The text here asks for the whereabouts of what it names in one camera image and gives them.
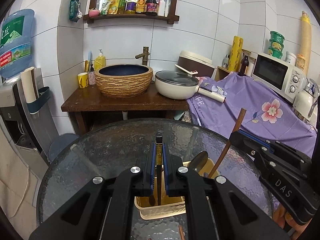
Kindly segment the person right hand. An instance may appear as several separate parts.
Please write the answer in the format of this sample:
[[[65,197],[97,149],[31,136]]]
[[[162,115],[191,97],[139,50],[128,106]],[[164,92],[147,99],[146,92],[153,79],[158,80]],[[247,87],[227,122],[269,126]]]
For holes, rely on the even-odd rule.
[[[274,211],[272,219],[282,229],[284,228],[285,223],[287,223],[289,226],[295,229],[295,232],[291,236],[292,240],[297,240],[298,237],[303,233],[303,231],[306,229],[306,227],[310,223],[309,221],[305,225],[297,224],[295,220],[292,218],[292,216],[286,211],[285,207],[283,207],[281,204],[279,204],[277,209]]]

